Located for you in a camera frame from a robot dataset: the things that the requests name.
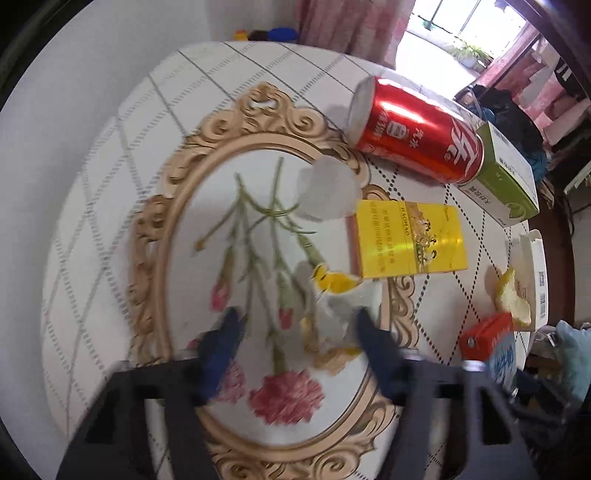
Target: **blue plastic container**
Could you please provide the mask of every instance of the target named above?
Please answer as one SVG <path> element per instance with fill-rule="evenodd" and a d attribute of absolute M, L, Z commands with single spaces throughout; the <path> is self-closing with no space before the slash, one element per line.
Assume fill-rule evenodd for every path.
<path fill-rule="evenodd" d="M 280 27 L 269 30 L 267 33 L 268 41 L 280 41 L 283 43 L 295 43 L 297 41 L 297 32 L 293 28 Z"/>

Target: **yellow cigarette pack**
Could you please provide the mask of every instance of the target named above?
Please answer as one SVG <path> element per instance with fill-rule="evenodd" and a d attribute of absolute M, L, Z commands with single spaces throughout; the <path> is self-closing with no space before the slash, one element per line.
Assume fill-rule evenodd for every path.
<path fill-rule="evenodd" d="M 356 220 L 365 278 L 468 268 L 462 226 L 453 206 L 361 200 Z"/>

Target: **red soda can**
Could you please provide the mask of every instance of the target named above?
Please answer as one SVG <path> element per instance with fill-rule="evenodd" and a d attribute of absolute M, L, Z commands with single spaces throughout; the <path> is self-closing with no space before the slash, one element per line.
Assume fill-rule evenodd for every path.
<path fill-rule="evenodd" d="M 349 144 L 442 183 L 465 183 L 482 168 L 482 140 L 463 118 L 392 80 L 368 77 L 355 89 Z"/>

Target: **ornate gold frame pattern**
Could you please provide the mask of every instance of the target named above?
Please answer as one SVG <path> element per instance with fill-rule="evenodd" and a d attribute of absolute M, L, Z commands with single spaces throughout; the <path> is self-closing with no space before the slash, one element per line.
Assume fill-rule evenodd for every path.
<path fill-rule="evenodd" d="M 132 353 L 138 364 L 169 361 L 174 355 L 165 285 L 171 242 L 188 201 L 224 161 L 261 149 L 292 153 L 310 163 L 330 154 L 355 172 L 365 198 L 389 199 L 381 187 L 370 184 L 366 158 L 344 142 L 340 131 L 329 128 L 320 112 L 296 108 L 288 95 L 271 84 L 251 88 L 232 110 L 212 114 L 185 138 L 165 165 L 161 193 L 148 199 L 134 219 L 128 298 Z M 388 279 L 382 301 L 381 328 L 397 332 L 399 343 L 408 348 L 418 342 L 411 299 L 414 288 L 412 277 Z M 222 478 L 236 480 L 342 480 L 356 471 L 361 456 L 374 449 L 374 438 L 397 417 L 395 407 L 376 393 L 369 373 L 341 417 L 320 435 L 297 445 L 259 445 L 220 424 L 207 408 L 197 412 Z"/>

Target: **barcode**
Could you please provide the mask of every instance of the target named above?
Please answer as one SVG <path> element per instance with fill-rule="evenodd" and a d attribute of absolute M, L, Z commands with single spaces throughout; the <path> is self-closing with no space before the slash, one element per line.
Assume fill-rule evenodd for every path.
<path fill-rule="evenodd" d="M 546 294 L 540 294 L 540 317 L 544 318 L 546 316 Z"/>

